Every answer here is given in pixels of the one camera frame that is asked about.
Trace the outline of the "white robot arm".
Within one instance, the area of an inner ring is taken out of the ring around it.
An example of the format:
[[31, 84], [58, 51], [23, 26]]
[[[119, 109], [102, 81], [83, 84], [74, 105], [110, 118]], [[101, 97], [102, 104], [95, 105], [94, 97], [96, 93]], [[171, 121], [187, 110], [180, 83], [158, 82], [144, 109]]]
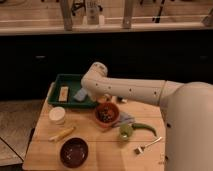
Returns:
[[165, 171], [213, 171], [213, 84], [109, 78], [95, 62], [81, 79], [91, 100], [108, 94], [154, 105], [165, 122]]

